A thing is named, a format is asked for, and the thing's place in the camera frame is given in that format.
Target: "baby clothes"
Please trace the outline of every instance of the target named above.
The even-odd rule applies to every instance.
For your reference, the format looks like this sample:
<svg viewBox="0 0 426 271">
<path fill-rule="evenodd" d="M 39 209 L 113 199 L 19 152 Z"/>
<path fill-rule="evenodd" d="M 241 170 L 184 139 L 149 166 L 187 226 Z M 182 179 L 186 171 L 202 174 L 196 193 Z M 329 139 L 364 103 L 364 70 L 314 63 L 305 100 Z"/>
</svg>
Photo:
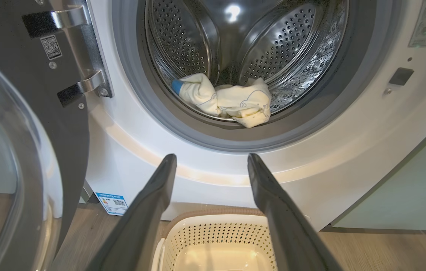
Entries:
<svg viewBox="0 0 426 271">
<path fill-rule="evenodd" d="M 213 87 L 202 73 L 172 83 L 173 90 L 185 102 L 201 111 L 220 117 L 231 117 L 246 128 L 270 119 L 271 94 L 263 79 L 249 79 L 246 86 Z"/>
</svg>

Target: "basket bottom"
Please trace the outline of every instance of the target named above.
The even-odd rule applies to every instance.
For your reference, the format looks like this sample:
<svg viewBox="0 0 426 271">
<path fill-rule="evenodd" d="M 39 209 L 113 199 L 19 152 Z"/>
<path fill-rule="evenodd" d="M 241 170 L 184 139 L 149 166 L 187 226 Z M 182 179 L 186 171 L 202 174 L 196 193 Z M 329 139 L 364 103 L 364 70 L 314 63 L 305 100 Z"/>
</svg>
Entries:
<svg viewBox="0 0 426 271">
<path fill-rule="evenodd" d="M 178 255 L 175 271 L 274 271 L 274 259 L 270 248 L 260 245 L 194 245 Z"/>
</svg>

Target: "gray rubber gasket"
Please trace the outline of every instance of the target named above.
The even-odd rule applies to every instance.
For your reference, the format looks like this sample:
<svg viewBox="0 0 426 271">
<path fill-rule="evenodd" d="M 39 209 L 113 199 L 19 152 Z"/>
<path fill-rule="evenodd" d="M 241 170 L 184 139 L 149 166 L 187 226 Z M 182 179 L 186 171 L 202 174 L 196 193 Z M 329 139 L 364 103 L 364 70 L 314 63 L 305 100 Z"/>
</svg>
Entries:
<svg viewBox="0 0 426 271">
<path fill-rule="evenodd" d="M 145 42 L 145 4 L 127 0 L 112 4 L 118 54 L 132 87 L 167 129 L 194 144 L 227 152 L 279 148 L 338 117 L 377 73 L 394 36 L 401 6 L 390 0 L 351 0 L 342 46 L 323 79 L 299 103 L 272 116 L 265 125 L 246 129 L 198 115 L 161 87 Z"/>
</svg>

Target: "qr code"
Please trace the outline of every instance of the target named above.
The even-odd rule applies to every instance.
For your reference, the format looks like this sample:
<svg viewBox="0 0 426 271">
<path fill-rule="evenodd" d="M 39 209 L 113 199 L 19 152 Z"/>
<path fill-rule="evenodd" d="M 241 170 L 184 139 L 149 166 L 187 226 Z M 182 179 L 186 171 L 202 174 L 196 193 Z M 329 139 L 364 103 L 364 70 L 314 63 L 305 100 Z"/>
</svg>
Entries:
<svg viewBox="0 0 426 271">
<path fill-rule="evenodd" d="M 113 202 L 116 205 L 125 206 L 124 201 L 118 201 L 117 199 L 113 199 Z"/>
<path fill-rule="evenodd" d="M 49 60 L 62 56 L 56 36 L 52 35 L 41 38 L 41 43 L 43 44 L 44 51 L 46 51 L 46 55 Z"/>
</svg>

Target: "blue fabric cuff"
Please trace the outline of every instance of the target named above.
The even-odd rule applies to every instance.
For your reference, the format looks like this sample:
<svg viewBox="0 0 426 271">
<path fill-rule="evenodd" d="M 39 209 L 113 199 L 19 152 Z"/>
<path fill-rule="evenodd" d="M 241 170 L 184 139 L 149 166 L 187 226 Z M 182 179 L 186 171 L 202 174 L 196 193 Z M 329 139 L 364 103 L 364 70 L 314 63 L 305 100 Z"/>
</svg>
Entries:
<svg viewBox="0 0 426 271">
<path fill-rule="evenodd" d="M 181 86 L 184 84 L 183 81 L 175 79 L 173 80 L 173 83 L 171 83 L 171 86 L 173 87 L 173 90 L 175 91 L 176 94 L 180 94 L 180 89 Z"/>
</svg>

